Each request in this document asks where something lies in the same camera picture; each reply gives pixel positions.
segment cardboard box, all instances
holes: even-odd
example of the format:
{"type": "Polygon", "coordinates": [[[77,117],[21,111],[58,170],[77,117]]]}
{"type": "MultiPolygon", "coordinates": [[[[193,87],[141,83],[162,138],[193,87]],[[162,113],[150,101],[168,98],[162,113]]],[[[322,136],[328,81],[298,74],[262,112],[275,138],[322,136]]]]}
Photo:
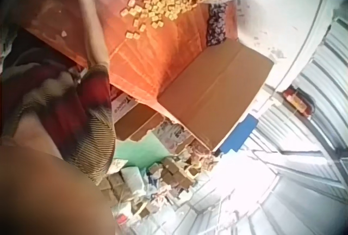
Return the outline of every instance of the cardboard box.
{"type": "Polygon", "coordinates": [[[125,182],[122,179],[122,176],[119,172],[115,174],[111,174],[108,176],[108,180],[110,182],[110,185],[115,188],[117,186],[123,185],[125,182]]]}
{"type": "Polygon", "coordinates": [[[115,87],[110,89],[110,98],[114,123],[117,123],[119,119],[124,117],[137,104],[134,98],[115,87]]]}
{"type": "Polygon", "coordinates": [[[145,124],[143,124],[134,134],[130,136],[132,141],[140,141],[149,131],[155,129],[164,120],[160,113],[155,113],[145,124]]]}
{"type": "MultiPolygon", "coordinates": [[[[157,114],[158,113],[149,106],[138,103],[115,123],[117,139],[121,141],[127,140],[157,114]]],[[[161,121],[162,120],[155,120],[158,124],[160,124],[161,121]]]]}
{"type": "Polygon", "coordinates": [[[147,202],[139,202],[137,205],[132,203],[132,213],[139,215],[141,218],[149,216],[150,211],[146,208],[147,204],[147,202]]]}
{"type": "Polygon", "coordinates": [[[191,144],[195,140],[193,135],[190,135],[186,140],[184,140],[181,144],[179,144],[175,149],[175,154],[180,154],[187,146],[191,144]]]}
{"type": "Polygon", "coordinates": [[[162,160],[162,164],[165,168],[167,168],[172,174],[175,174],[177,171],[179,171],[181,168],[179,167],[179,165],[176,164],[176,162],[174,162],[174,160],[172,158],[164,158],[162,160]]]}
{"type": "Polygon", "coordinates": [[[204,50],[157,100],[214,151],[248,112],[272,66],[270,59],[227,39],[204,50]]]}
{"type": "Polygon", "coordinates": [[[168,185],[175,183],[175,179],[170,172],[167,172],[167,173],[162,175],[162,181],[168,185]]]}
{"type": "Polygon", "coordinates": [[[111,184],[109,182],[109,180],[107,178],[104,178],[100,184],[98,185],[98,188],[100,190],[107,190],[107,189],[110,189],[111,188],[111,184]]]}
{"type": "Polygon", "coordinates": [[[114,207],[118,204],[118,199],[116,198],[116,196],[114,195],[113,191],[111,189],[107,189],[107,190],[102,190],[102,194],[104,195],[104,197],[107,199],[110,208],[114,207]]]}
{"type": "Polygon", "coordinates": [[[188,169],[189,176],[191,175],[193,178],[195,178],[199,173],[201,173],[200,170],[197,170],[196,168],[189,168],[188,169]]]}
{"type": "Polygon", "coordinates": [[[189,189],[193,184],[195,183],[194,180],[191,180],[190,178],[185,178],[180,182],[180,186],[184,189],[189,189]]]}
{"type": "Polygon", "coordinates": [[[123,185],[113,187],[113,190],[116,198],[121,203],[131,201],[132,199],[134,199],[131,189],[125,183],[123,185]]]}

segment red and black plaid cloth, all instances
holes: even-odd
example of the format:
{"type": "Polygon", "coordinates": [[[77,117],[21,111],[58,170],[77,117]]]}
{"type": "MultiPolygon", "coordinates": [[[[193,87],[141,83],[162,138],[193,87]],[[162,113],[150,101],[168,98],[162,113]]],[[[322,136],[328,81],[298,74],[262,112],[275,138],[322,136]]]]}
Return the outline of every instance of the red and black plaid cloth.
{"type": "Polygon", "coordinates": [[[78,84],[62,67],[29,62],[7,68],[1,83],[1,135],[35,113],[63,159],[98,183],[115,149],[107,69],[93,66],[78,84]]]}

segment small cardboard box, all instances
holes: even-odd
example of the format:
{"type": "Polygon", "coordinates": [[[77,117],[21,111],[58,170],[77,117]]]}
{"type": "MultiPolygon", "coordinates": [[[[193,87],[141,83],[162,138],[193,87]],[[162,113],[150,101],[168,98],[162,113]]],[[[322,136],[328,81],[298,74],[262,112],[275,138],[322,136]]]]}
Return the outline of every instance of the small cardboard box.
{"type": "Polygon", "coordinates": [[[111,189],[107,189],[107,190],[102,190],[102,194],[104,195],[104,197],[107,199],[110,208],[114,207],[118,204],[118,199],[116,198],[116,196],[114,195],[113,191],[111,189]]]}
{"type": "Polygon", "coordinates": [[[167,173],[163,174],[162,175],[162,180],[163,180],[163,182],[165,182],[168,185],[171,185],[174,182],[174,178],[173,178],[173,176],[171,175],[170,172],[167,172],[167,173]]]}
{"type": "Polygon", "coordinates": [[[184,178],[181,182],[180,182],[180,186],[184,189],[189,189],[193,184],[195,183],[194,180],[191,180],[190,178],[184,178]]]}
{"type": "Polygon", "coordinates": [[[177,171],[180,170],[179,165],[177,165],[173,159],[171,158],[164,158],[162,160],[162,164],[165,168],[167,168],[172,174],[175,174],[177,171]]]}
{"type": "Polygon", "coordinates": [[[109,182],[109,180],[107,178],[104,178],[100,184],[98,185],[98,188],[100,190],[107,190],[107,189],[110,189],[111,188],[111,184],[109,182]]]}
{"type": "Polygon", "coordinates": [[[227,39],[205,49],[157,100],[170,120],[214,151],[248,113],[272,67],[270,59],[227,39]]]}
{"type": "Polygon", "coordinates": [[[134,196],[131,192],[131,189],[123,183],[123,185],[118,185],[117,187],[114,187],[114,194],[119,202],[126,202],[134,199],[134,196]]]}
{"type": "Polygon", "coordinates": [[[123,181],[122,179],[122,176],[119,172],[115,173],[115,174],[111,174],[108,176],[108,180],[110,182],[110,185],[112,187],[117,187],[117,186],[120,186],[120,185],[123,185],[125,182],[123,181]]]}
{"type": "Polygon", "coordinates": [[[195,178],[201,171],[196,168],[189,168],[188,172],[193,178],[195,178]]]}

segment stacked boxes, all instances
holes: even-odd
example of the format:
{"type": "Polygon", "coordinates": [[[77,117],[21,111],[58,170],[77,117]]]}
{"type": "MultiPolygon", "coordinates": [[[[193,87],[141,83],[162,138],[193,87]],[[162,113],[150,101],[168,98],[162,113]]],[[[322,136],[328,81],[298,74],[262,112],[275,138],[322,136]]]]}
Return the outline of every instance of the stacked boxes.
{"type": "Polygon", "coordinates": [[[189,189],[195,180],[187,175],[187,173],[171,158],[165,158],[162,160],[163,171],[162,181],[172,187],[181,187],[183,189],[189,189]]]}

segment brown skin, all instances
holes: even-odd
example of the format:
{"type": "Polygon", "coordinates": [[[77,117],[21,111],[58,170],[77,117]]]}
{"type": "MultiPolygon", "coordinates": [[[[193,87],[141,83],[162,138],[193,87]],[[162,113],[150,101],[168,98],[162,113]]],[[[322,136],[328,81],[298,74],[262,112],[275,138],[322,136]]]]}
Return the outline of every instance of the brown skin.
{"type": "Polygon", "coordinates": [[[2,210],[18,234],[115,234],[102,193],[69,163],[7,143],[0,172],[2,210]]]}

